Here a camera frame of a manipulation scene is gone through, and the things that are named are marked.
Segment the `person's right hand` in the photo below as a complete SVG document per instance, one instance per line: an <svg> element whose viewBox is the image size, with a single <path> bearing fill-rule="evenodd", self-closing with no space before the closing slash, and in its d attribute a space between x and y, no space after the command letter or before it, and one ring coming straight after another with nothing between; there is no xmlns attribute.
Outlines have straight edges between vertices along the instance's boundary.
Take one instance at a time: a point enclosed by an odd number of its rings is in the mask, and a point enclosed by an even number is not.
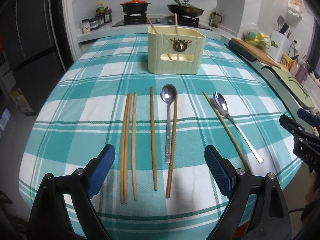
<svg viewBox="0 0 320 240"><path fill-rule="evenodd" d="M311 202L319 200L319 175L316 171L312 171L310 175L311 184L306 194L306 204L309 205Z"/></svg>

